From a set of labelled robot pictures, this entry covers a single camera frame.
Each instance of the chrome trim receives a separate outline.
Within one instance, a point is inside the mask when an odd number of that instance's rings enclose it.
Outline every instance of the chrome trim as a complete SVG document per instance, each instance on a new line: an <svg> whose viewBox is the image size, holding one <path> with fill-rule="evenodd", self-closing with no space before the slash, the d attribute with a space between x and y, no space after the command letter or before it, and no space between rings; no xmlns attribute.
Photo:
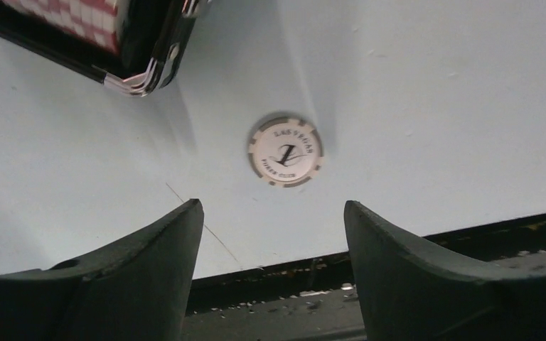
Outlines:
<svg viewBox="0 0 546 341"><path fill-rule="evenodd" d="M172 72L174 60L179 52L179 45L171 46L166 62L159 62L155 58L149 60L147 69L133 77L122 79L107 73L104 77L104 86L128 97L145 97L155 89L160 88L168 74Z"/></svg>
<svg viewBox="0 0 546 341"><path fill-rule="evenodd" d="M213 0L185 0L182 14L184 18L197 18L204 14Z"/></svg>

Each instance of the poker chip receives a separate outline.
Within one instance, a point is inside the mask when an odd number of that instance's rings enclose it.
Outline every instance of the poker chip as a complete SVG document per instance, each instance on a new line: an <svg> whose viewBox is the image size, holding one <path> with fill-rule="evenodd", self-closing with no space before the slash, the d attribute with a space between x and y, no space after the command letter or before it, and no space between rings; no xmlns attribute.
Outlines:
<svg viewBox="0 0 546 341"><path fill-rule="evenodd" d="M281 117L258 128L250 139L248 158L253 171L270 185L296 187L321 169L323 145L312 125Z"/></svg>
<svg viewBox="0 0 546 341"><path fill-rule="evenodd" d="M0 0L118 55L131 0Z"/></svg>

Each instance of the black rubber piece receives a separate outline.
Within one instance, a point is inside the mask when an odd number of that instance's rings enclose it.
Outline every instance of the black rubber piece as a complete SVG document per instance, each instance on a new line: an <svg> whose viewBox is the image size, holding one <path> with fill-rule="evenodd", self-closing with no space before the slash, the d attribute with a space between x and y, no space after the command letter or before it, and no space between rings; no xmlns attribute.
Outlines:
<svg viewBox="0 0 546 341"><path fill-rule="evenodd" d="M546 271L469 258L347 202L368 340L546 340Z"/></svg>
<svg viewBox="0 0 546 341"><path fill-rule="evenodd" d="M0 276L0 340L178 340L202 226L190 200L50 270Z"/></svg>

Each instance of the crack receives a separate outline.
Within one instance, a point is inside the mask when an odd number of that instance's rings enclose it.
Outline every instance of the crack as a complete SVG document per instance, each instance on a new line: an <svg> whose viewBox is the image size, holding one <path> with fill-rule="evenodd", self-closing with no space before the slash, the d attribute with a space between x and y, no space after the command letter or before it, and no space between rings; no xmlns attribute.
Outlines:
<svg viewBox="0 0 546 341"><path fill-rule="evenodd" d="M185 202L185 200L181 199L181 196L168 184L168 183L165 183L166 184L166 187L168 187L171 191L173 191L173 193L176 195L176 197L181 201L181 203ZM227 247L227 245L225 245L225 243L223 243L222 240L220 240L220 238L208 227L206 226L206 224L204 224L204 228L206 228L206 231L210 232L210 234L215 237L216 240L218 240L218 242L223 246L223 248L227 251L227 253L231 256L231 258L233 258L233 260L237 263L237 265L240 266L240 270L243 270L244 267L242 266L242 264L240 263L239 260L237 260L237 257L233 254L233 252L231 252L231 250L229 250L229 248Z"/></svg>

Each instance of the black case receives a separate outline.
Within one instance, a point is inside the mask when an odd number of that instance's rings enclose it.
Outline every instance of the black case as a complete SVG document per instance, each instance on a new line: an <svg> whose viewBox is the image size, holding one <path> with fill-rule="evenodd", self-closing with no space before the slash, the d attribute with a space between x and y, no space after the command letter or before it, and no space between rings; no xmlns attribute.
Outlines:
<svg viewBox="0 0 546 341"><path fill-rule="evenodd" d="M174 78L196 17L211 0L133 0L116 56L0 2L0 37L126 96Z"/></svg>

